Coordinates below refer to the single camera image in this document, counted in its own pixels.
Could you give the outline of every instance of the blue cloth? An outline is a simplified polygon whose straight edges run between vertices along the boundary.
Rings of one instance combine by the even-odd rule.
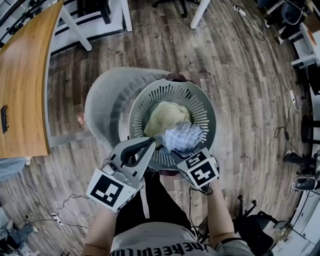
[[[173,129],[168,129],[165,134],[157,134],[155,138],[164,146],[159,151],[169,155],[170,151],[176,151],[182,157],[192,153],[204,136],[204,130],[190,122],[178,122]]]
[[[0,181],[14,175],[24,168],[26,159],[18,158],[0,158]]]

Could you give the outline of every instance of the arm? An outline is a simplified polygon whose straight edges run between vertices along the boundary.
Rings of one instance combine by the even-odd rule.
[[[117,214],[104,206],[90,227],[85,238],[83,256],[109,255],[115,235]]]
[[[213,248],[224,239],[235,238],[235,229],[227,209],[220,183],[215,179],[211,185],[212,194],[207,196],[208,227]]]

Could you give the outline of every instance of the towel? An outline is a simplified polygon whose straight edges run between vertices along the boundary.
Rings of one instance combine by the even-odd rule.
[[[170,155],[176,151],[182,157],[189,156],[204,136],[204,130],[190,122],[178,122],[172,129],[154,137],[164,146],[159,151]]]

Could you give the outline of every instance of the gray fabric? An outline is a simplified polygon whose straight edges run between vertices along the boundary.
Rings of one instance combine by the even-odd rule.
[[[170,155],[176,151],[182,157],[187,157],[195,149],[204,135],[204,130],[190,122],[178,122],[173,129],[168,129],[165,134],[154,136],[163,146],[161,153]]]
[[[159,69],[117,67],[94,81],[86,97],[84,117],[89,130],[108,153],[120,142],[120,114],[130,96],[167,74],[168,71]]]
[[[13,238],[13,240],[16,242],[16,244],[20,247],[28,238],[29,234],[31,234],[34,231],[34,228],[31,224],[26,224],[24,227],[13,230],[10,233],[10,236]]]
[[[22,171],[25,163],[24,157],[0,158],[0,181]]]

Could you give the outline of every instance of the wooden desk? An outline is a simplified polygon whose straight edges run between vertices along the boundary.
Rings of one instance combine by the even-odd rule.
[[[55,146],[50,143],[47,85],[50,44],[60,15],[85,48],[92,49],[63,3],[38,14],[0,50],[0,108],[8,106],[9,125],[6,133],[0,131],[0,158],[48,155]]]

